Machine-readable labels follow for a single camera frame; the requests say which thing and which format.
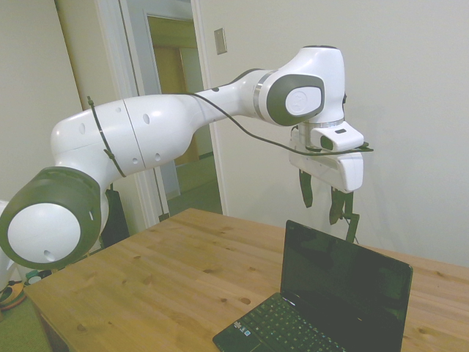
doorway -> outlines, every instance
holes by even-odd
[[[193,21],[148,16],[162,94],[200,92],[202,73]],[[161,168],[171,216],[188,208],[222,214],[209,126],[195,132],[174,168]]]

open door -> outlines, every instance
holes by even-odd
[[[203,90],[190,2],[121,0],[121,6],[138,94]],[[152,173],[147,188],[158,193],[160,220],[186,208],[222,213],[208,126],[183,156]]]

floor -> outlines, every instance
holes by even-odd
[[[3,312],[0,322],[0,351],[50,352],[40,322],[27,298],[16,307]]]
[[[181,195],[168,200],[173,216],[188,208],[222,214],[213,156],[176,168]]]

circular joint cover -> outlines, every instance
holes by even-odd
[[[53,253],[48,250],[43,251],[44,260],[31,261],[17,253],[12,247],[9,239],[9,231],[12,228],[18,228],[18,223],[26,222],[31,217],[24,214],[31,213],[37,209],[59,209],[60,214],[67,214],[67,219],[79,225],[79,235],[76,237],[76,246],[65,257],[56,259]],[[39,223],[46,223],[49,220],[41,219],[48,214],[35,214],[32,216],[39,219]],[[59,223],[62,219],[54,221],[51,217],[51,224],[48,229],[53,229],[55,222]],[[28,229],[34,229],[34,224],[28,224]],[[27,268],[52,269],[63,268],[68,264],[81,259],[86,252],[96,242],[101,228],[101,209],[100,209],[100,187],[98,183],[87,174],[67,168],[50,167],[43,169],[29,183],[27,183],[8,203],[0,216],[0,246],[5,254],[20,265]],[[34,238],[34,234],[22,234],[21,241],[27,238]]]
[[[292,114],[287,101],[290,99],[289,94],[293,91],[300,92],[299,88],[316,88],[320,94],[320,104],[312,111],[305,114]],[[293,126],[300,122],[306,121],[318,115],[324,109],[324,81],[316,76],[307,75],[285,75],[277,79],[267,94],[267,111],[277,124],[282,126]]]

green carpet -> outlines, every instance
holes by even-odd
[[[26,298],[15,308],[2,312],[1,352],[51,352],[32,302]]]

